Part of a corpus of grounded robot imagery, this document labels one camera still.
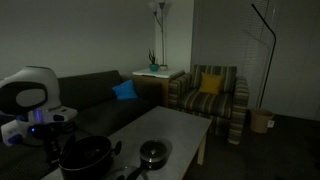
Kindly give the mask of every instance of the cooking pot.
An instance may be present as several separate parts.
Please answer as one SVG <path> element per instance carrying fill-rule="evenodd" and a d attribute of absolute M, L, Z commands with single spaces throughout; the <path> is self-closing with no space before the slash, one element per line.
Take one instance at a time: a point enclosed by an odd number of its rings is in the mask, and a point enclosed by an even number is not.
<path fill-rule="evenodd" d="M 168 161 L 172 145 L 164 139 L 149 140 L 140 147 L 140 167 L 133 171 L 126 180 L 135 180 L 143 170 L 157 170 Z"/>
<path fill-rule="evenodd" d="M 79 141 L 71 136 L 60 155 L 59 167 L 65 180 L 100 179 L 120 150 L 121 141 L 112 149 L 111 141 L 105 136 L 89 136 Z"/>

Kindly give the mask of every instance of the yellow pillow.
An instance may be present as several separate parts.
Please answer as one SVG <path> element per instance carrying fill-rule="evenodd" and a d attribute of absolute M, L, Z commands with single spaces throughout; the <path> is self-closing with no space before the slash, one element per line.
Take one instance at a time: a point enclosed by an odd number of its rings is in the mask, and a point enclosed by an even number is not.
<path fill-rule="evenodd" d="M 199 92 L 210 93 L 218 95 L 221 90 L 221 85 L 224 76 L 220 75 L 211 75 L 202 73 L 202 81 Z"/>

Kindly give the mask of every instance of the white coffee table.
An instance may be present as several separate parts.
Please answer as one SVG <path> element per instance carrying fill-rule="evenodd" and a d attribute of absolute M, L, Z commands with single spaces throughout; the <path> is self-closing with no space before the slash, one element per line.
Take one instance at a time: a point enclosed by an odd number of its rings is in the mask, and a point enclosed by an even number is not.
<path fill-rule="evenodd" d="M 172 143 L 172 151 L 164 167 L 146 172 L 148 179 L 182 179 L 198 150 L 198 164 L 203 163 L 210 124 L 209 119 L 158 106 L 109 137 L 113 145 L 122 141 L 122 150 L 114 157 L 109 172 L 125 166 L 139 167 L 140 146 L 145 141 L 161 138 Z M 60 169 L 57 169 L 43 179 L 63 178 Z"/>

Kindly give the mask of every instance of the dark floor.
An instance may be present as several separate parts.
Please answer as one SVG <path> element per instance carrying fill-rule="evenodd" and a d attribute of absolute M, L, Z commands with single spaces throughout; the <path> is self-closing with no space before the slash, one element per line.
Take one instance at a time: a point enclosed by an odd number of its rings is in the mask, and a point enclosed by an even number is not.
<path fill-rule="evenodd" d="M 209 134 L 205 161 L 194 160 L 185 180 L 319 180 L 320 122 L 276 116 L 265 134 L 246 123 L 238 146 Z"/>

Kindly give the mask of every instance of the armchair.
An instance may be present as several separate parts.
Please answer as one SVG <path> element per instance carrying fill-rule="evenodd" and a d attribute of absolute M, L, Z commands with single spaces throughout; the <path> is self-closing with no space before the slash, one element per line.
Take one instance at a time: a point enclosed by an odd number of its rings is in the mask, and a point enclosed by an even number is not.
<path fill-rule="evenodd" d="M 222 75 L 219 95 L 199 92 L 201 74 Z M 192 66 L 191 72 L 169 83 L 169 108 L 212 120 L 210 132 L 239 144 L 246 117 L 249 90 L 247 80 L 237 77 L 235 66 Z"/>

